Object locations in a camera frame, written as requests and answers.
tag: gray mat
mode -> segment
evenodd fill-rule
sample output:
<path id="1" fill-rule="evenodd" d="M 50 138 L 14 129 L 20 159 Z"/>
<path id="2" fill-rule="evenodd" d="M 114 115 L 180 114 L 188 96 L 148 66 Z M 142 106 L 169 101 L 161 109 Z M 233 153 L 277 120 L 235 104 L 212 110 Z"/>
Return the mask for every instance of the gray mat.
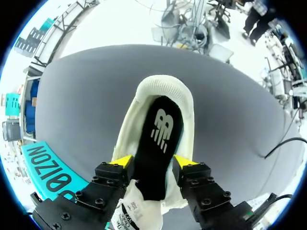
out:
<path id="1" fill-rule="evenodd" d="M 110 161 L 139 82 L 168 74 L 191 90 L 194 161 L 204 161 L 232 202 L 280 193 L 302 162 L 303 144 L 271 157 L 291 118 L 261 86 L 233 67 L 189 51 L 145 45 L 100 47 L 52 62 L 37 96 L 36 137 L 84 179 Z M 286 138 L 299 136 L 292 125 Z"/>

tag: office chair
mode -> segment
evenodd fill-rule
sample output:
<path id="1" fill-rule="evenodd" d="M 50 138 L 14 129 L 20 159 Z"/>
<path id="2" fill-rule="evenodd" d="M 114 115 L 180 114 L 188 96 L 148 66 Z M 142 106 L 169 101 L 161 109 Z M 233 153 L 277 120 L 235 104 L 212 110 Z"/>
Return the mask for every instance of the office chair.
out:
<path id="1" fill-rule="evenodd" d="M 232 8 L 233 5 L 233 0 L 215 0 L 218 2 L 218 4 L 212 4 L 213 0 L 209 0 L 208 4 L 213 6 L 212 9 L 209 10 L 208 14 L 211 15 L 212 11 L 221 11 L 222 16 L 225 15 L 226 18 L 228 19 L 228 23 L 230 23 L 230 12 L 226 10 L 226 8 Z"/>

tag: black insole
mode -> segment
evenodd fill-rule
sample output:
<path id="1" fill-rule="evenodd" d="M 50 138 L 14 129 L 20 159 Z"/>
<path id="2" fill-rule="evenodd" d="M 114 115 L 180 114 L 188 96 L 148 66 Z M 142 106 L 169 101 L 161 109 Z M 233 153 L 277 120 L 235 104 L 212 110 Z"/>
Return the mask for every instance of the black insole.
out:
<path id="1" fill-rule="evenodd" d="M 150 106 L 134 157 L 133 179 L 144 200 L 163 200 L 167 168 L 180 142 L 183 120 L 179 107 L 168 97 Z"/>

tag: bolt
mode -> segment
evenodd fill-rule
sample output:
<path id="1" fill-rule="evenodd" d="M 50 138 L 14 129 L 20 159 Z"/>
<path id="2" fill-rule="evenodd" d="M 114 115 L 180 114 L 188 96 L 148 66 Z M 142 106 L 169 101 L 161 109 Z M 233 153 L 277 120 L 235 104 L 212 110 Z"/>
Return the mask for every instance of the bolt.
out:
<path id="1" fill-rule="evenodd" d="M 82 191 L 77 191 L 75 193 L 76 197 L 81 197 L 83 195 L 83 192 Z"/>
<path id="2" fill-rule="evenodd" d="M 211 199 L 206 198 L 204 200 L 202 200 L 201 205 L 206 206 L 206 205 L 210 205 L 211 204 Z"/>
<path id="3" fill-rule="evenodd" d="M 51 225 L 52 230 L 60 230 L 61 229 L 61 225 L 59 223 L 53 223 Z"/>
<path id="4" fill-rule="evenodd" d="M 63 220 L 69 220 L 71 218 L 71 216 L 67 212 L 63 212 L 61 217 Z"/>
<path id="5" fill-rule="evenodd" d="M 115 182 L 113 180 L 111 180 L 111 179 L 107 180 L 106 183 L 107 184 L 115 184 Z"/>
<path id="6" fill-rule="evenodd" d="M 209 177 L 207 178 L 207 181 L 214 181 L 214 178 L 211 177 L 211 176 L 209 176 Z"/>
<path id="7" fill-rule="evenodd" d="M 230 195 L 231 195 L 231 192 L 229 192 L 229 191 L 226 191 L 226 192 L 223 193 L 224 197 L 230 197 Z"/>
<path id="8" fill-rule="evenodd" d="M 106 205 L 105 201 L 103 199 L 101 199 L 101 198 L 96 199 L 95 200 L 95 204 L 101 205 L 101 206 L 105 206 Z"/>
<path id="9" fill-rule="evenodd" d="M 97 176 L 93 176 L 93 181 L 98 181 L 99 180 L 99 178 L 97 177 Z"/>
<path id="10" fill-rule="evenodd" d="M 192 184 L 192 185 L 196 185 L 196 184 L 199 184 L 199 182 L 198 182 L 198 180 L 192 180 L 192 181 L 191 181 L 191 184 Z"/>

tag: black pants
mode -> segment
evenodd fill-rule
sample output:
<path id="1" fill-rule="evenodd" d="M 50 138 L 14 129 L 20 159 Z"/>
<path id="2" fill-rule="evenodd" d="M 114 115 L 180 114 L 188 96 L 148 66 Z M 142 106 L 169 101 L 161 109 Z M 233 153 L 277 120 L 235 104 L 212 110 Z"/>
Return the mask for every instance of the black pants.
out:
<path id="1" fill-rule="evenodd" d="M 261 17 L 261 15 L 252 7 L 248 18 L 245 21 L 244 30 L 249 34 L 251 29 L 254 27 L 254 24 L 258 22 L 257 27 L 250 35 L 250 39 L 258 41 L 258 39 L 270 28 L 269 22 L 274 20 L 275 17 L 275 13 L 271 13 L 270 10 Z"/>

